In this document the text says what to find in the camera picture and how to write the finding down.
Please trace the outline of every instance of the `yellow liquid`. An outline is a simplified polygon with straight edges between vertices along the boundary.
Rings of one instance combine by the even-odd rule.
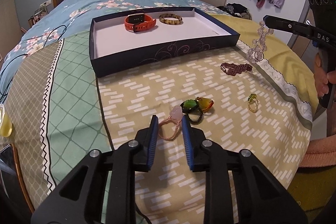
[[[5,112],[3,104],[0,104],[0,136],[9,137],[12,133],[13,125]]]

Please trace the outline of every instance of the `orange watch band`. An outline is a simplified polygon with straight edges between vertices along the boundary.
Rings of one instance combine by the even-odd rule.
[[[133,32],[141,32],[151,29],[156,25],[156,19],[145,14],[145,21],[139,24],[128,23],[128,17],[125,18],[125,29]]]

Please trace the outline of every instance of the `yellow beaded ring band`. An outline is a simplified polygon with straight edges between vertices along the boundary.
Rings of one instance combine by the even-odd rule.
[[[182,17],[174,14],[163,14],[159,17],[160,22],[168,25],[179,25],[183,22]]]
[[[254,93],[251,93],[251,95],[248,97],[247,101],[248,101],[247,106],[248,106],[249,110],[251,112],[253,112],[253,113],[256,113],[257,110],[258,110],[258,105],[259,105],[259,101],[258,101],[257,95],[254,94]],[[252,104],[254,101],[255,101],[256,107],[255,107],[255,109],[252,109],[250,107],[250,104]]]

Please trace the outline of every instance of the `green bead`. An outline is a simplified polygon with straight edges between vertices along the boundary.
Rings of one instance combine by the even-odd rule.
[[[186,100],[183,103],[183,108],[190,109],[196,107],[197,102],[195,100]]]

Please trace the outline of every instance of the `green beaded ring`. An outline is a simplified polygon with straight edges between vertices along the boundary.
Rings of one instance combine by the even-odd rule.
[[[203,111],[200,109],[200,105],[196,100],[186,100],[180,106],[182,108],[182,113],[187,116],[190,123],[198,124],[202,120]],[[189,114],[196,111],[199,111],[199,117],[197,121],[193,121],[192,119],[190,119]]]

